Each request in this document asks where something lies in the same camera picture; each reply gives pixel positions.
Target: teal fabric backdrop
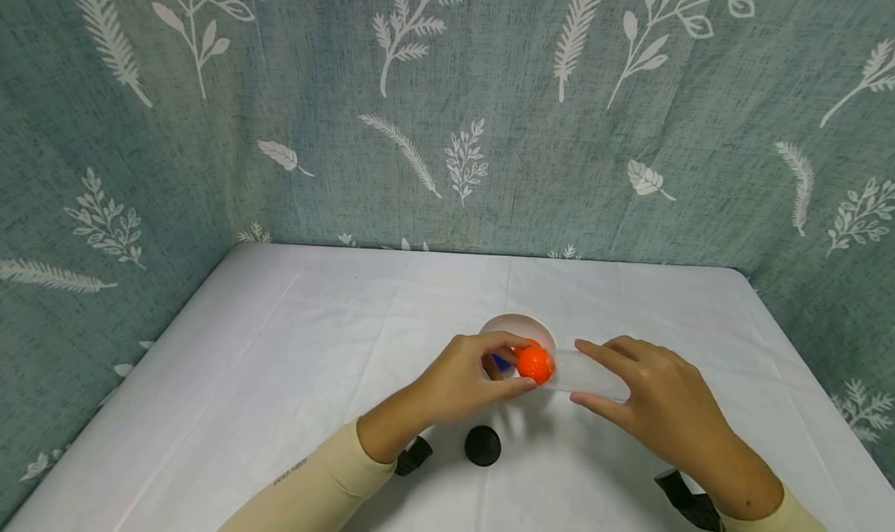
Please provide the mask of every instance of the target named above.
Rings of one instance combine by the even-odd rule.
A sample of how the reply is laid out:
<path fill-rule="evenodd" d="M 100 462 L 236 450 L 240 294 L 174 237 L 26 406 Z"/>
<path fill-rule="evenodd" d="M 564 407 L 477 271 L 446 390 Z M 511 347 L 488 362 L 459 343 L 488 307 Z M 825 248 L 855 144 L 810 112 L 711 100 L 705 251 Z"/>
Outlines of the teal fabric backdrop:
<path fill-rule="evenodd" d="M 895 480 L 893 1 L 0 0 L 0 521 L 241 240 L 740 269 Z"/>

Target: long sleeve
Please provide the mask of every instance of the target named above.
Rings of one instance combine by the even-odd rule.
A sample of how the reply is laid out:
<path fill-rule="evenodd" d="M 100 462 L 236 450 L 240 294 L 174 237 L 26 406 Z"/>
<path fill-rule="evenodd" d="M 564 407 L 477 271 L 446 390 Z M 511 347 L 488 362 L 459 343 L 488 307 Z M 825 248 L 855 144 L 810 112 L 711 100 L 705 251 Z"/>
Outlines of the long sleeve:
<path fill-rule="evenodd" d="M 783 485 L 783 502 L 770 516 L 761 520 L 736 520 L 720 513 L 724 532 L 825 532 L 814 515 L 808 513 L 788 487 Z"/>
<path fill-rule="evenodd" d="M 394 462 L 367 456 L 354 420 L 242 505 L 220 532 L 339 530 L 394 470 Z"/>

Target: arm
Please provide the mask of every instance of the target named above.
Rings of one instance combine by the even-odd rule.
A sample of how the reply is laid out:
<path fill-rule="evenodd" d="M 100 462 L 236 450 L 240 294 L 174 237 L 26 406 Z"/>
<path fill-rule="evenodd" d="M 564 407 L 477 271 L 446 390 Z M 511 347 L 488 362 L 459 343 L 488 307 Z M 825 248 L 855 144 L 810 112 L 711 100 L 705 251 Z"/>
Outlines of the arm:
<path fill-rule="evenodd" d="M 730 428 L 699 369 L 669 349 L 628 336 L 603 346 L 579 339 L 576 348 L 622 378 L 631 397 L 619 403 L 573 392 L 572 402 L 614 422 L 696 480 L 712 497 L 725 530 L 825 530 Z"/>
<path fill-rule="evenodd" d="M 338 430 L 220 530 L 339 530 L 388 481 L 397 456 L 425 428 L 534 389 L 531 379 L 504 380 L 491 359 L 495 353 L 516 363 L 510 348 L 528 345 L 507 332 L 454 337 L 416 381 Z"/>

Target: hand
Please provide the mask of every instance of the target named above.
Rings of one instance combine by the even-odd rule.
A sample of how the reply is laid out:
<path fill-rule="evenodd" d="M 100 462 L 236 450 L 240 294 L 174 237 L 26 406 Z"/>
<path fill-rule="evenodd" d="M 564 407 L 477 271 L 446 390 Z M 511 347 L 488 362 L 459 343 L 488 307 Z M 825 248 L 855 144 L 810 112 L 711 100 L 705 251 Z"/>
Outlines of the hand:
<path fill-rule="evenodd" d="M 689 474 L 735 519 L 763 519 L 781 505 L 781 482 L 731 430 L 699 369 L 670 349 L 628 336 L 603 346 L 583 339 L 575 345 L 622 378 L 631 397 L 619 403 L 573 392 L 572 402 L 612 421 Z"/>
<path fill-rule="evenodd" d="M 489 404 L 534 389 L 529 378 L 504 379 L 491 354 L 515 364 L 511 348 L 529 342 L 509 332 L 455 336 L 418 379 L 357 421 L 361 447 L 388 463 L 426 427 L 475 414 Z"/>

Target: transparent cylinder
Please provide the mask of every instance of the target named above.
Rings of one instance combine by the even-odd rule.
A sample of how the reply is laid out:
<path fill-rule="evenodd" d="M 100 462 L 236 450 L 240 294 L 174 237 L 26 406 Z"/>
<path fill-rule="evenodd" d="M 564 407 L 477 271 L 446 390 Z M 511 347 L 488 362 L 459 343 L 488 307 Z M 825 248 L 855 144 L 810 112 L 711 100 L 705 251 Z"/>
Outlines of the transparent cylinder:
<path fill-rule="evenodd" d="M 628 385 L 617 374 L 580 351 L 556 349 L 552 354 L 555 371 L 553 377 L 543 384 L 545 388 L 566 392 L 589 392 L 591 395 L 604 396 L 619 402 L 628 400 L 631 395 Z"/>

